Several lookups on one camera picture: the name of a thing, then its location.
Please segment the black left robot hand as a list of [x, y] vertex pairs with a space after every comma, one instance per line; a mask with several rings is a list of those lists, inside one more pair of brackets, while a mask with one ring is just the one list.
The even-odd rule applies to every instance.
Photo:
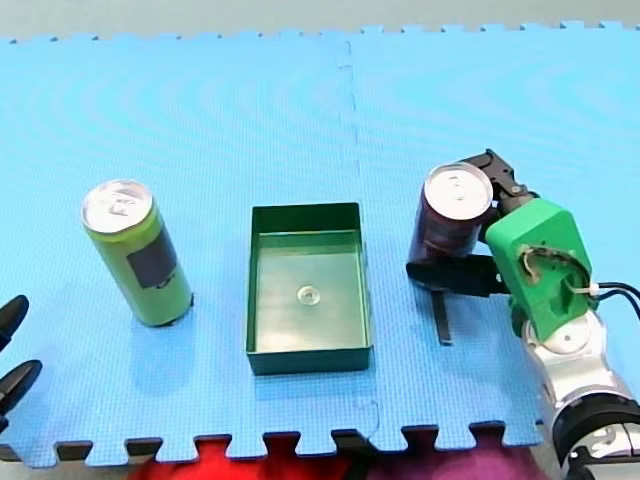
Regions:
[[[29, 309], [25, 295], [17, 295], [1, 307], [1, 350], [11, 342], [15, 332], [24, 321]], [[42, 362], [27, 360], [1, 376], [1, 432], [9, 420], [7, 415], [33, 386], [42, 370]]]

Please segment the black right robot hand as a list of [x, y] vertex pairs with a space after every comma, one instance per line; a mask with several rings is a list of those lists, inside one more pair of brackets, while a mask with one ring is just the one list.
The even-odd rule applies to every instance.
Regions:
[[491, 149], [432, 169], [420, 190], [408, 277], [432, 291], [507, 294], [492, 256], [473, 249], [490, 226], [536, 197]]

